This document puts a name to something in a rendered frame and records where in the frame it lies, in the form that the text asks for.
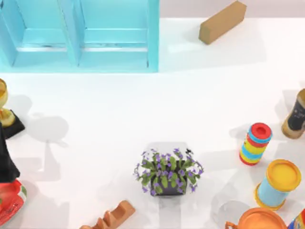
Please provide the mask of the brown cardboard box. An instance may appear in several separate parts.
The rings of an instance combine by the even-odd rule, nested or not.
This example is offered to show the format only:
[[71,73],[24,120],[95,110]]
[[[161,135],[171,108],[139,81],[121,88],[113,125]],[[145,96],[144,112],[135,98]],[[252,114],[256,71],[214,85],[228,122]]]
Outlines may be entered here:
[[211,44],[244,20],[247,6],[236,0],[217,14],[202,22],[199,40]]

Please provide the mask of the black and tan bottle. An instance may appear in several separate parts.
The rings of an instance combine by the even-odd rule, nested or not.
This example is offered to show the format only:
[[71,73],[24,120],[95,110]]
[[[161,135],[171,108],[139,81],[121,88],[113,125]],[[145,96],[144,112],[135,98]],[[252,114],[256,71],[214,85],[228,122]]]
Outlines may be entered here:
[[293,109],[282,124],[282,132],[291,139],[298,139],[305,132],[305,88],[297,94]]

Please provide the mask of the light blue rack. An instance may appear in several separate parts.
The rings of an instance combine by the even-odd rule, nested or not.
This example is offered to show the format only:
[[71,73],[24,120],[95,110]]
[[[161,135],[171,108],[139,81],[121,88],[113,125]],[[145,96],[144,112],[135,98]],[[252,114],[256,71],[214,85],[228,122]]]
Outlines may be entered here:
[[0,73],[159,68],[160,0],[0,0]]

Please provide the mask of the yellow and blue can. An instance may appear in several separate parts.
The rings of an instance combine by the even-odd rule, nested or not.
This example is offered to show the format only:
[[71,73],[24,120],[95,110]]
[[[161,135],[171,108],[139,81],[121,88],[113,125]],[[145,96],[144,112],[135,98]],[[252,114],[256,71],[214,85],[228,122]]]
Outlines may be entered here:
[[262,182],[255,188],[254,198],[259,206],[278,210],[301,180],[301,172],[294,163],[285,159],[274,160],[268,165]]

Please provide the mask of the stack of coloured rings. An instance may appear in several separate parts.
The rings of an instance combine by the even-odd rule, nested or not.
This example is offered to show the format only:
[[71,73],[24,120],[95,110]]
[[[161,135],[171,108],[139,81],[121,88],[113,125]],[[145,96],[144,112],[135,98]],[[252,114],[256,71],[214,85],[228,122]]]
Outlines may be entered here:
[[251,125],[239,151],[240,160],[249,166],[258,164],[271,138],[272,130],[267,124]]

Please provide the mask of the orange wavy holder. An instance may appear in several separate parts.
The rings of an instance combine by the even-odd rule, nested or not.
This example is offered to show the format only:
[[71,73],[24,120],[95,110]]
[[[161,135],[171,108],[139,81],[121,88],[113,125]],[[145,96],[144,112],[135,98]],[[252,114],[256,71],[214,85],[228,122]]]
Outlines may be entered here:
[[106,211],[103,218],[98,218],[94,226],[83,225],[79,229],[117,229],[134,213],[135,208],[130,202],[123,200],[114,210]]

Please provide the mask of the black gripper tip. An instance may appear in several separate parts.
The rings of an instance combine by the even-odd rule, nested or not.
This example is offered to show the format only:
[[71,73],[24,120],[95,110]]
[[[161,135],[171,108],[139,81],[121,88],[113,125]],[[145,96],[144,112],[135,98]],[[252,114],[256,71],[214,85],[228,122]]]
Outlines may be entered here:
[[10,157],[4,131],[0,122],[0,183],[12,183],[19,177],[20,171]]

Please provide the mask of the gold trophy with black base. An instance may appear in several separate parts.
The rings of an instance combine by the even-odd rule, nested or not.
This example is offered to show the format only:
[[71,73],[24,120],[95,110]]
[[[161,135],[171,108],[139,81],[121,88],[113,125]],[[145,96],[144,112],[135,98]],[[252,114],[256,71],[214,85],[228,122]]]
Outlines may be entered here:
[[0,122],[5,139],[9,139],[21,131],[25,130],[22,121],[15,115],[15,113],[4,108],[8,100],[8,89],[5,81],[0,78]]

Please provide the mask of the purple flower plant pot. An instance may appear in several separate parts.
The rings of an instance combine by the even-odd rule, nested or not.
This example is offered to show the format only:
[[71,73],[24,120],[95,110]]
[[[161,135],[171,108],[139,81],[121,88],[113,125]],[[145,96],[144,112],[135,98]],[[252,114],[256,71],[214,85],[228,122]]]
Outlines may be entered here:
[[142,153],[142,160],[137,163],[133,174],[140,181],[144,193],[152,196],[184,195],[187,188],[194,192],[197,181],[204,168],[194,160],[193,152],[179,148],[171,153],[161,153],[152,148]]

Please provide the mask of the blue red yellow can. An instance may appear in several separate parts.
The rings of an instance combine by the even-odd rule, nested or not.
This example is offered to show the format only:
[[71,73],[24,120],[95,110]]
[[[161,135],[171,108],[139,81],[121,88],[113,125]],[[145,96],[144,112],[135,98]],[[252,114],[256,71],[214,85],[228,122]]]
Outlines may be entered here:
[[305,229],[305,209],[293,219],[287,229]]

